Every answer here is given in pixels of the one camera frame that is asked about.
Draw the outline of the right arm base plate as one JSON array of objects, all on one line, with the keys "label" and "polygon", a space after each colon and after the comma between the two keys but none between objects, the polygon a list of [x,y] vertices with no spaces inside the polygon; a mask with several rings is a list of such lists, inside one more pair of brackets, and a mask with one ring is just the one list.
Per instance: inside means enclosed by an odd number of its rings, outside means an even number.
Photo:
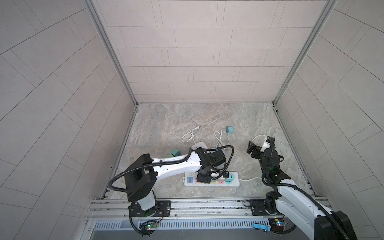
[{"label": "right arm base plate", "polygon": [[253,216],[275,216],[279,214],[276,206],[269,200],[249,200]]}]

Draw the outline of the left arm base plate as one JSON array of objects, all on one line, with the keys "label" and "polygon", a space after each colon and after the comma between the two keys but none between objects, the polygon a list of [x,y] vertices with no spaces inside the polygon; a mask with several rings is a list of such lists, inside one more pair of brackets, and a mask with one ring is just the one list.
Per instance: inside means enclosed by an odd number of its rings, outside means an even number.
[{"label": "left arm base plate", "polygon": [[157,201],[157,204],[146,211],[143,211],[138,202],[132,204],[130,210],[130,216],[134,218],[158,218],[158,217],[169,217],[171,210],[171,201]]}]

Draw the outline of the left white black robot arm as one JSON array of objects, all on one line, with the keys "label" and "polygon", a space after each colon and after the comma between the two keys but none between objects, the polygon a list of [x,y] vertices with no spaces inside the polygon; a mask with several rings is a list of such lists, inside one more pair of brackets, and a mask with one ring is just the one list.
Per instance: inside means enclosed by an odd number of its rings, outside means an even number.
[{"label": "left white black robot arm", "polygon": [[125,171],[114,176],[108,188],[127,194],[128,201],[138,203],[142,211],[152,211],[158,206],[153,187],[157,181],[175,175],[194,172],[197,182],[209,184],[229,175],[228,167],[235,149],[231,145],[215,149],[189,148],[186,155],[158,159],[150,154],[141,155]]}]

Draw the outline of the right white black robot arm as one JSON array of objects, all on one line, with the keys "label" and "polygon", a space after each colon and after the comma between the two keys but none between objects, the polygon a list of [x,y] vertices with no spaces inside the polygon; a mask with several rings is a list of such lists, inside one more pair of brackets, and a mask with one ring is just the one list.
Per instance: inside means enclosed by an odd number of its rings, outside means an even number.
[{"label": "right white black robot arm", "polygon": [[268,136],[262,146],[249,141],[247,153],[259,161],[265,186],[268,214],[289,218],[311,240],[355,240],[357,235],[349,217],[335,212],[302,190],[281,168],[284,157],[275,149],[275,138]]}]

